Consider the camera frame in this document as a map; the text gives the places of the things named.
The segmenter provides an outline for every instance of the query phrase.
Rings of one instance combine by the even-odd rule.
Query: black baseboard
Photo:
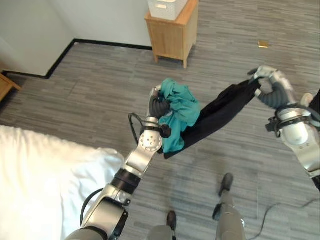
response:
[[[52,67],[49,69],[49,71],[44,76],[37,75],[37,74],[24,73],[24,72],[6,71],[6,70],[2,71],[2,74],[5,76],[7,74],[16,74],[16,75],[22,75],[22,76],[27,76],[27,77],[33,77],[33,78],[49,79],[51,77],[51,75],[54,73],[54,71],[56,70],[56,68],[59,66],[61,61],[64,59],[64,57],[67,55],[69,50],[74,46],[75,43],[98,44],[98,45],[106,45],[106,46],[115,46],[115,47],[151,50],[152,51],[151,46],[141,46],[141,45],[124,44],[124,43],[109,42],[109,41],[95,41],[95,40],[86,40],[86,39],[75,38],[65,48],[65,50],[62,52],[62,54],[59,56],[59,58],[55,61],[55,63],[52,65]]]
[[[107,45],[107,46],[115,46],[115,47],[123,47],[129,49],[141,49],[141,50],[151,50],[151,46],[141,46],[141,45],[133,45],[133,44],[124,44],[110,41],[95,41],[95,40],[86,40],[86,39],[78,39],[75,38],[74,41],[76,43],[84,43],[84,44],[98,44],[98,45]]]

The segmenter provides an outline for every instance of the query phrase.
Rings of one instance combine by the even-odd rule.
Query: gray carpet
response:
[[[282,70],[297,96],[320,88],[319,0],[201,0],[197,45],[180,61],[151,51],[75,45],[48,80],[10,75],[23,84],[1,103],[0,124],[50,134],[127,155],[134,147],[127,114],[144,116],[152,87],[171,77],[201,106],[262,64]],[[269,48],[258,48],[258,40]],[[257,99],[226,127],[175,157],[157,155],[135,199],[122,240],[141,240],[166,222],[174,209],[177,238],[214,239],[212,220],[225,173],[234,174],[234,202],[246,221],[246,236],[260,228],[267,206],[303,205],[319,198],[295,155],[265,130],[274,112]],[[305,209],[271,210],[260,240],[318,240],[320,202]]]

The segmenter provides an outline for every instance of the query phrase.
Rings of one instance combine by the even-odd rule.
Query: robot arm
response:
[[[74,231],[66,240],[116,240],[121,235],[129,215],[124,207],[131,203],[154,154],[162,147],[163,129],[158,118],[166,114],[170,105],[158,100],[159,90],[160,86],[157,86],[150,93],[144,131],[138,139],[137,148],[128,155],[113,181],[105,186],[87,211],[81,229]]]
[[[260,89],[255,92],[258,99],[276,110],[275,117],[270,118],[270,123],[266,125],[268,132],[275,132],[278,138],[281,137],[310,178],[319,178],[320,140],[315,127],[319,126],[319,114],[297,104],[294,89],[281,71],[260,66],[248,74],[253,75],[250,82],[268,78],[272,86],[270,93]]]

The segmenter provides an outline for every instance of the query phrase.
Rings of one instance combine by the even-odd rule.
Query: small yellow object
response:
[[[269,42],[264,40],[258,40],[259,48],[267,49],[269,47]]]

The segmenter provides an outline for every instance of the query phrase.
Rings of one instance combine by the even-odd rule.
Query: white wall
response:
[[[74,36],[47,0],[0,0],[0,62],[46,75]]]
[[[6,68],[6,65],[0,61],[0,73]]]
[[[151,46],[147,0],[50,1],[77,39]]]

